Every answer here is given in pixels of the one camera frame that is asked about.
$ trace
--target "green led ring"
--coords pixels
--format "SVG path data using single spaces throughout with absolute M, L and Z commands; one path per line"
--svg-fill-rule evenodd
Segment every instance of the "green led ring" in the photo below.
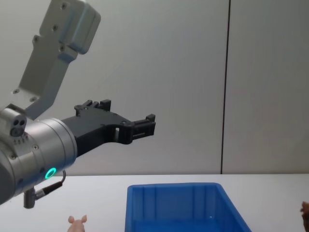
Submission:
M 51 168 L 50 170 L 47 171 L 46 175 L 45 175 L 45 179 L 49 179 L 50 177 L 52 177 L 53 175 L 55 175 L 57 172 L 56 168 Z

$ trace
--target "black vertical line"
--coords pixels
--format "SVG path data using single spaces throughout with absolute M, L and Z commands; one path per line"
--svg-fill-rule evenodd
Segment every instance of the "black vertical line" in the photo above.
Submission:
M 226 37 L 226 55 L 225 55 L 225 79 L 224 79 L 224 99 L 223 99 L 223 123 L 222 123 L 222 142 L 221 142 L 221 171 L 223 171 L 223 146 L 224 146 L 224 127 L 225 127 L 225 99 L 226 99 L 226 76 L 228 60 L 228 41 L 230 37 L 230 17 L 231 17 L 231 0 L 228 1 L 228 19 L 227 19 L 227 37 Z

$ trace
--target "pink toy pig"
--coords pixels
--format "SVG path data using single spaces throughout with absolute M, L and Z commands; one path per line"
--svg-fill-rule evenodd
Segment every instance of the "pink toy pig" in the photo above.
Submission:
M 70 226 L 68 232 L 85 232 L 85 228 L 83 223 L 87 221 L 87 216 L 83 216 L 81 220 L 75 220 L 74 217 L 69 217 L 69 223 L 72 225 Z

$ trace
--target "white tabletop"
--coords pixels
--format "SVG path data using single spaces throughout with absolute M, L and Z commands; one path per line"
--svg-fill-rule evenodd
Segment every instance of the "white tabletop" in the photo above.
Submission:
M 124 232 L 128 186 L 179 182 L 220 183 L 253 232 L 304 231 L 299 210 L 309 201 L 309 174 L 70 176 L 34 209 L 23 208 L 23 195 L 1 205 L 0 231 L 66 232 L 69 215 L 87 214 L 86 232 Z

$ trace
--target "gray wall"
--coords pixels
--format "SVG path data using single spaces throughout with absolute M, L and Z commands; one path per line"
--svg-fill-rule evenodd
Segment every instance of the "gray wall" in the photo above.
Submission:
M 1 1 L 0 99 L 17 86 L 49 4 L 17 2 Z M 40 118 L 111 99 L 128 119 L 156 114 L 157 128 L 154 137 L 89 152 L 69 174 L 220 173 L 228 0 L 88 2 L 102 15 L 92 47 Z
M 220 173 L 228 0 L 89 2 L 102 15 L 93 45 L 40 118 L 111 99 L 131 120 L 155 113 L 157 128 L 89 152 L 69 174 Z M 0 99 L 18 85 L 48 4 L 1 2 Z M 223 173 L 309 172 L 308 8 L 308 0 L 231 1 Z
M 308 9 L 308 0 L 232 0 L 225 174 L 309 171 Z

